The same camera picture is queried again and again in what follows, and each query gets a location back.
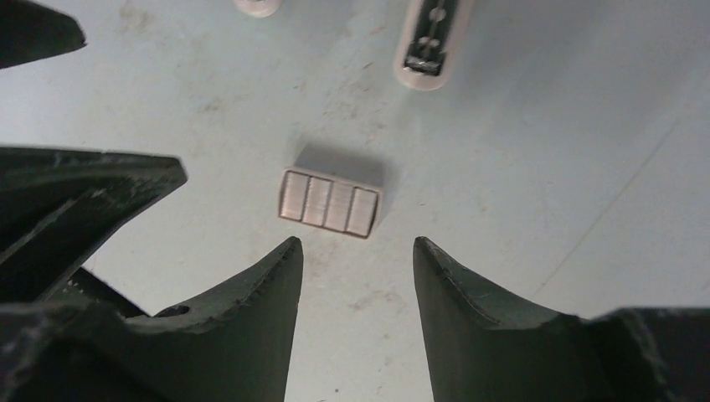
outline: curved claw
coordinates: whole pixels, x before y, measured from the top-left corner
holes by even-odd
[[[0,147],[0,302],[56,294],[123,224],[186,181],[173,157]]]
[[[578,317],[506,291],[426,238],[414,242],[414,285],[437,402],[611,395]]]
[[[27,0],[0,2],[0,69],[73,52],[86,46],[70,16]]]
[[[161,317],[122,319],[107,303],[89,299],[3,305],[0,341],[32,337],[15,342],[14,355],[21,359],[4,360],[8,356],[0,353],[0,369],[31,368],[52,345],[79,344],[95,348],[167,400],[283,400],[302,273],[301,242],[290,238],[248,270]],[[0,386],[3,391],[18,390]]]

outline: small hole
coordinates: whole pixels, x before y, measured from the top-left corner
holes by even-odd
[[[428,36],[422,36],[419,38],[419,46],[429,46],[431,48],[438,48],[441,42],[438,39],[432,39]]]
[[[168,307],[165,310],[159,312],[156,314],[155,317],[175,317],[175,316],[182,316],[183,314],[187,313],[190,311],[190,307],[184,306],[184,305],[179,305],[179,306],[173,306],[173,307]]]

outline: scratch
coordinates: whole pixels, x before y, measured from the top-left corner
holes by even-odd
[[[23,234],[19,239],[7,247],[2,253],[0,253],[0,264],[5,262],[7,259],[12,257],[20,249],[22,249],[27,243],[33,240],[36,236],[42,233],[43,230],[50,227],[63,213],[69,210],[76,204],[76,199],[69,199],[61,204],[54,211],[46,214],[42,219],[38,220],[32,229]]]
[[[543,191],[543,226],[545,230],[550,229],[550,206],[548,203],[548,188],[543,183],[540,182],[540,189]]]
[[[668,129],[666,134],[663,135],[663,138],[656,144],[656,146],[653,148],[651,153],[644,159],[643,163],[641,166],[639,166],[638,169],[636,169],[636,172],[631,176],[631,178],[624,184],[624,187],[621,188],[621,190],[614,196],[614,198],[606,205],[606,207],[601,211],[601,213],[597,216],[597,218],[594,220],[594,222],[587,228],[586,231],[582,234],[582,237],[579,239],[576,245],[571,249],[571,251],[562,259],[562,261],[555,267],[553,272],[548,276],[547,279],[543,281],[542,284],[540,284],[540,287],[532,294],[531,297],[537,296],[540,291],[542,291],[545,286],[548,285],[548,283],[562,270],[562,267],[567,264],[567,261],[569,258],[574,254],[575,251],[584,243],[585,240],[591,235],[592,231],[597,227],[599,222],[601,222],[602,218],[611,211],[611,208],[616,204],[616,201],[621,198],[621,195],[626,192],[626,190],[631,187],[631,184],[633,184],[636,179],[641,175],[641,172],[643,172],[646,169],[646,166],[648,166],[648,163],[653,159],[653,157],[658,153],[658,151],[663,147],[663,145],[668,141],[668,138],[671,137],[671,134],[676,131],[678,125],[680,124],[681,117],[678,116],[676,117],[676,120],[673,122],[671,125],[671,128]]]
[[[385,29],[384,25],[381,27],[377,27],[377,28],[373,29],[372,31],[370,31],[370,34],[371,35],[379,34],[380,32],[384,31],[384,29]]]

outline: black plastic piece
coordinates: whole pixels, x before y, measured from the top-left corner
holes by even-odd
[[[414,242],[436,402],[706,401],[710,310],[624,309],[586,322]]]
[[[70,16],[25,0],[0,2],[0,69],[86,46]]]
[[[284,399],[298,239],[155,317],[80,269],[185,180],[169,157],[0,149],[0,401]]]
[[[133,383],[166,400],[282,401],[302,266],[301,242],[291,238],[248,270],[168,309],[182,314],[163,317],[123,319],[109,304],[89,299],[1,306],[0,350],[13,353],[0,353],[0,395],[27,400],[13,397],[29,387],[42,395],[35,400],[105,400],[99,398],[103,393],[71,399],[57,389],[39,388],[46,375],[38,377],[37,368],[46,355],[72,344],[98,351],[92,359],[110,361]],[[75,369],[77,363],[84,372],[85,360],[62,358],[52,367]]]
[[[0,148],[0,302],[48,297],[187,177],[175,158]]]

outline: light blue surface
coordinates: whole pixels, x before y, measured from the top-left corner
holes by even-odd
[[[484,0],[425,94],[391,74],[404,0],[47,3],[88,46],[0,71],[0,140],[183,157],[87,264],[149,312],[302,238],[289,402],[431,401],[417,235],[565,312],[710,304],[707,0]],[[276,218],[311,143],[388,166],[370,240]]]

